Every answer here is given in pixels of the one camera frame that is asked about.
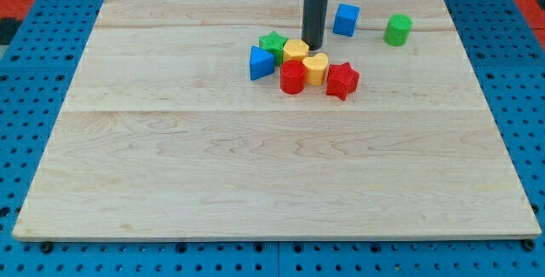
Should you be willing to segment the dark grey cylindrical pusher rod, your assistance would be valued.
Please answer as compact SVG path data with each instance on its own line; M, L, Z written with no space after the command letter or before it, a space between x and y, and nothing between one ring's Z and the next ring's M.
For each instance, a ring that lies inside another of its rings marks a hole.
M303 0L301 39L310 50L320 49L329 0Z

